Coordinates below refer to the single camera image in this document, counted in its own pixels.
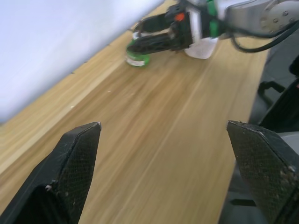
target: wood grain surface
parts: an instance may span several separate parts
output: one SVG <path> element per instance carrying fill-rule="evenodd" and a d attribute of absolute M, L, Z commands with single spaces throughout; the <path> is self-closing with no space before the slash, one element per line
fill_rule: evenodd
<path fill-rule="evenodd" d="M 1 127 L 0 213 L 63 133 L 100 121 L 81 224 L 217 223 L 235 160 L 226 122 L 248 119 L 267 52 L 221 41 L 208 60 L 162 52 L 140 69 L 124 62 L 130 39 L 124 33 Z"/>

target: orange component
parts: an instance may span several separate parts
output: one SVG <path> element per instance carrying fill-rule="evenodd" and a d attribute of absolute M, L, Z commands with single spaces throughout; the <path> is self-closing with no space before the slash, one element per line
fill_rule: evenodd
<path fill-rule="evenodd" d="M 185 18 L 185 14 L 184 13 L 179 13 L 179 14 L 175 15 L 174 20 L 178 21 L 178 22 L 181 22 L 181 21 L 184 20 L 184 18 Z"/>

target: robotic arm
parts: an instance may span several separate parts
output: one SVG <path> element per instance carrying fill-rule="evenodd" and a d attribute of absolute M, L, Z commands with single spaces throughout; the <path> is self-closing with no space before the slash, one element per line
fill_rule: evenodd
<path fill-rule="evenodd" d="M 179 0 L 166 13 L 142 20 L 127 51 L 140 55 L 178 51 L 210 37 L 231 38 L 238 50 L 255 53 L 273 47 L 298 28 L 299 0 Z M 237 43 L 238 36 L 279 37 L 257 49 L 245 49 Z"/>

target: textured black surface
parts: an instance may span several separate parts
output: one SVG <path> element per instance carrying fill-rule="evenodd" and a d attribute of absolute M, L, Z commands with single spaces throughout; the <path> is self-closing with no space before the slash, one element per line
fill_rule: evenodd
<path fill-rule="evenodd" d="M 299 206 L 299 156 L 276 133 L 259 126 L 230 121 L 227 130 L 258 208 L 270 224 L 289 223 Z"/>
<path fill-rule="evenodd" d="M 64 134 L 30 173 L 0 223 L 77 224 L 93 178 L 100 132 L 96 122 Z"/>

